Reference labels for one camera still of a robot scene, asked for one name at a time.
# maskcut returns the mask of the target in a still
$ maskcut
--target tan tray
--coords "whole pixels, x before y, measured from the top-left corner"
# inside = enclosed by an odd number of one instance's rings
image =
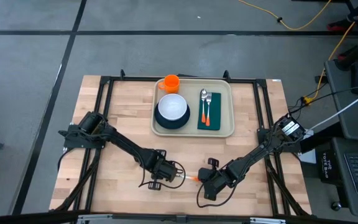
[[[178,94],[184,97],[190,108],[190,119],[179,129],[166,129],[161,127],[154,119],[155,105],[166,95],[164,90],[158,88],[159,80],[154,86],[152,108],[152,130],[159,136],[188,136],[188,137],[215,137],[226,138],[234,132],[234,110],[230,85],[222,80],[205,79],[180,79]],[[198,110],[200,106],[200,91],[206,88],[208,91],[221,94],[221,129],[218,131],[197,129]]]

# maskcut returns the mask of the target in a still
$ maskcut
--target white bowl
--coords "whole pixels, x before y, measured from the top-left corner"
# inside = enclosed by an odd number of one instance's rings
[[[178,120],[185,115],[186,110],[186,100],[178,94],[167,94],[158,103],[158,111],[169,121]]]

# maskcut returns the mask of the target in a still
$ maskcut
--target green napkin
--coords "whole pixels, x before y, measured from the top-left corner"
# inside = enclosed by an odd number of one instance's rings
[[[206,99],[204,101],[204,112],[205,112],[205,119],[206,119],[206,116],[208,114],[208,104],[206,103]],[[201,122],[202,115],[203,115],[203,101],[200,98],[197,129],[216,130],[216,131],[221,129],[221,94],[220,93],[212,93],[211,103],[209,104],[209,126]]]

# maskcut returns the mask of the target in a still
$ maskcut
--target white cable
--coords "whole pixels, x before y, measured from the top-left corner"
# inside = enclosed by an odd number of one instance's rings
[[[329,118],[325,119],[324,121],[314,125],[312,128],[310,128],[309,130],[313,130],[314,128],[316,128],[317,126],[320,126],[322,124],[324,124],[325,122],[329,121],[330,119],[333,119],[335,116],[337,116],[338,114],[342,113],[343,111],[347,110],[349,107],[353,106],[355,103],[358,102],[358,99],[353,101],[351,104],[347,105],[345,108],[341,109],[340,111],[338,111],[336,114],[330,116]]]

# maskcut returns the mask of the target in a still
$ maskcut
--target black bowl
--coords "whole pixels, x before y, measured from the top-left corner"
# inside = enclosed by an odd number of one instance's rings
[[[185,125],[187,123],[187,121],[189,120],[190,108],[189,108],[189,105],[187,105],[187,110],[181,118],[177,119],[176,121],[170,121],[170,120],[165,119],[160,114],[160,111],[158,110],[158,104],[157,104],[157,105],[155,105],[155,108],[154,108],[154,118],[155,118],[155,121],[159,125],[161,125],[161,127],[163,127],[163,128],[178,129],[178,128],[183,127],[183,125]]]

